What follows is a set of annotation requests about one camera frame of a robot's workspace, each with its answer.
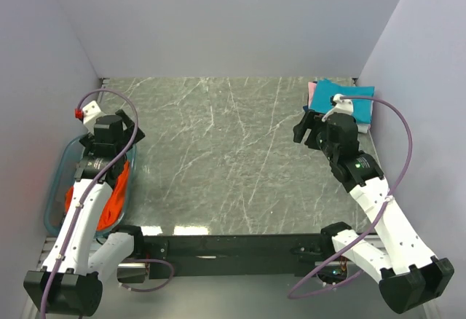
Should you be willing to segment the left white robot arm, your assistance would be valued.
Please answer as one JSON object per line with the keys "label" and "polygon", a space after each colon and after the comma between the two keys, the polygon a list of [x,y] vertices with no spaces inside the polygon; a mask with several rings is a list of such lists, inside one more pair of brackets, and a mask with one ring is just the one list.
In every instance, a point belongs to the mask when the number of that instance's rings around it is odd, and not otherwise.
{"label": "left white robot arm", "polygon": [[92,316],[100,304],[103,284],[125,259],[143,258],[146,245],[140,227],[113,227],[95,253],[91,246],[101,214],[129,170],[127,152],[144,133],[123,110],[99,115],[84,146],[73,195],[58,238],[41,269],[26,273],[24,289],[42,316]]}

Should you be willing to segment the folded teal t-shirt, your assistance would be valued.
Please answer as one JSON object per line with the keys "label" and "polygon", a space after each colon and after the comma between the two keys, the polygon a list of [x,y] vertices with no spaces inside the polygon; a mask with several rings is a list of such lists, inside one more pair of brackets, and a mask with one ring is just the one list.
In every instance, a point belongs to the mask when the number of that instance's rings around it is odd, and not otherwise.
{"label": "folded teal t-shirt", "polygon": [[[317,113],[326,114],[333,108],[332,100],[335,95],[374,97],[375,87],[341,86],[324,79],[316,82],[316,86],[309,102],[308,109]],[[369,125],[372,120],[372,101],[366,99],[344,99],[344,103],[352,103],[352,115],[359,125]]]}

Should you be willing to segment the black base bar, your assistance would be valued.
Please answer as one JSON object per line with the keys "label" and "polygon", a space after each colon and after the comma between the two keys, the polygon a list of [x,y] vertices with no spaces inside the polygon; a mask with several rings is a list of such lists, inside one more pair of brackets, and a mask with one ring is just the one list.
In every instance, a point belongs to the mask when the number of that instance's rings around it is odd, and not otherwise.
{"label": "black base bar", "polygon": [[328,255],[319,234],[145,236],[146,255],[178,277],[304,276]]}

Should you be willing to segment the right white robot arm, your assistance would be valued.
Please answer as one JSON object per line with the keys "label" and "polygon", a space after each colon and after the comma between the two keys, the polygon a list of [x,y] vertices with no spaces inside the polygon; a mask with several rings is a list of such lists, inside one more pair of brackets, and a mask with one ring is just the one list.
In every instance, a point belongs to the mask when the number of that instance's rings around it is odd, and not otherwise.
{"label": "right white robot arm", "polygon": [[376,160],[360,150],[358,126],[344,113],[306,111],[293,128],[293,140],[321,151],[331,172],[361,207],[383,244],[370,244],[344,222],[321,230],[319,252],[331,261],[349,259],[378,284],[383,300],[398,314],[438,298],[454,274],[447,258],[438,258],[414,230]]}

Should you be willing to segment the blue plastic bin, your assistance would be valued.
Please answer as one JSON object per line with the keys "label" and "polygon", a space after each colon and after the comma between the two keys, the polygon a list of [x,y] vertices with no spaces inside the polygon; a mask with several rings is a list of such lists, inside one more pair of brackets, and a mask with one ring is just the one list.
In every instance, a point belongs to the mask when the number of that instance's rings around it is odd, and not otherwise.
{"label": "blue plastic bin", "polygon": [[[76,167],[79,164],[79,161],[82,158],[82,154],[84,152],[84,147],[79,142],[81,137],[82,136],[80,135],[74,138],[65,147],[58,167],[55,171],[55,177],[49,189],[49,196],[47,198],[47,204],[44,210],[44,226],[49,235],[52,237],[57,237],[59,235],[64,218],[66,216],[65,194],[74,184],[74,174],[76,172]],[[128,205],[130,204],[132,183],[135,177],[135,169],[137,166],[136,157],[137,146],[134,146],[127,152],[127,160],[130,164],[130,172],[125,194],[125,201],[118,219],[108,228],[97,231],[95,233],[95,237],[106,236],[125,217]]]}

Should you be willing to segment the folded pink t-shirt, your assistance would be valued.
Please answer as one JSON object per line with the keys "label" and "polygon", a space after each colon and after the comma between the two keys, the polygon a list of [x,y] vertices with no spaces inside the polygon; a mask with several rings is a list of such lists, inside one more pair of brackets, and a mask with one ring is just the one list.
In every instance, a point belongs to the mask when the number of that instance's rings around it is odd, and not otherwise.
{"label": "folded pink t-shirt", "polygon": [[308,82],[308,101],[307,101],[307,105],[308,105],[309,109],[311,108],[311,105],[312,105],[312,100],[313,100],[313,97],[314,97],[316,87],[317,87],[316,82]]}

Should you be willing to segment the orange t-shirt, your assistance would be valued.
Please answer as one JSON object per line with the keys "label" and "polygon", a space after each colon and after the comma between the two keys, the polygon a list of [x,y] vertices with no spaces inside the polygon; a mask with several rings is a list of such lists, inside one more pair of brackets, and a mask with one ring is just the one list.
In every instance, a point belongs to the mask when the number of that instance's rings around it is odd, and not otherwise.
{"label": "orange t-shirt", "polygon": [[104,209],[100,215],[100,219],[96,228],[96,232],[100,235],[107,229],[115,227],[118,220],[122,217],[123,209],[126,205],[127,188],[130,181],[131,165],[127,159],[124,169],[116,180],[116,185],[111,196],[108,198]]}

